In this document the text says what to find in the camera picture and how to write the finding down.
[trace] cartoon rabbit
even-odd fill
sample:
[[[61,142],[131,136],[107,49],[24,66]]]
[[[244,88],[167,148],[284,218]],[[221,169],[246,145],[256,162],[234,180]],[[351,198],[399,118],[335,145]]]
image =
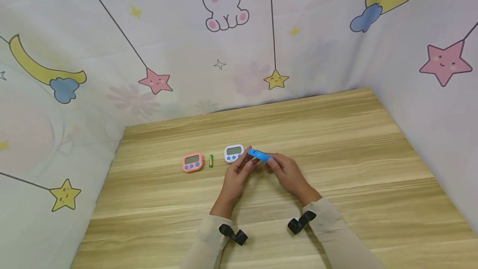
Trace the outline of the cartoon rabbit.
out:
[[[212,13],[206,20],[207,29],[216,32],[247,23],[249,11],[239,8],[240,0],[202,0],[205,8]]]

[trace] white timer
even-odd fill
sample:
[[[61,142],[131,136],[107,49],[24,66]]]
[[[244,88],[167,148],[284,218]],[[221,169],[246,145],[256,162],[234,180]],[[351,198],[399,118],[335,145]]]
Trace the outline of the white timer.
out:
[[[224,149],[224,161],[232,163],[236,161],[240,155],[244,154],[244,147],[242,144],[233,144]]]

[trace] beige sleeve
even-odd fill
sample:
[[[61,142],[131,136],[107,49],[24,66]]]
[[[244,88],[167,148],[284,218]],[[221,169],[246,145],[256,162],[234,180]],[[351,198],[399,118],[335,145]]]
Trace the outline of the beige sleeve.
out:
[[[232,226],[230,219],[207,215],[196,232],[196,238],[179,269],[217,269],[229,240],[219,232],[222,224]]]
[[[342,219],[334,205],[322,198],[304,207],[317,217],[309,226],[318,238],[333,269],[383,269],[383,265]]]

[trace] blue cloud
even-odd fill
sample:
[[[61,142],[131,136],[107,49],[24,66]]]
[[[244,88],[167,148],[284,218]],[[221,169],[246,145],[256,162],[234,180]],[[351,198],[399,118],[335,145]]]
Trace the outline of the blue cloud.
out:
[[[80,85],[71,78],[56,78],[50,80],[50,87],[53,89],[55,99],[58,102],[68,104],[72,99],[76,99],[75,91]]]
[[[355,17],[350,23],[350,29],[355,32],[363,31],[367,32],[370,28],[370,25],[377,21],[382,13],[382,7],[375,3],[370,7],[366,8],[362,15]]]

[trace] person's left hand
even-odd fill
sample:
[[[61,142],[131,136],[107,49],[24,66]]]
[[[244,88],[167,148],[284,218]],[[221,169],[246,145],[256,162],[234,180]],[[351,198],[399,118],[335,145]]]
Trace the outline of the person's left hand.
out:
[[[242,194],[249,175],[257,168],[259,162],[258,159],[253,160],[253,157],[247,154],[251,148],[248,146],[244,154],[227,168],[221,193],[212,207],[210,215],[231,218],[233,206]]]

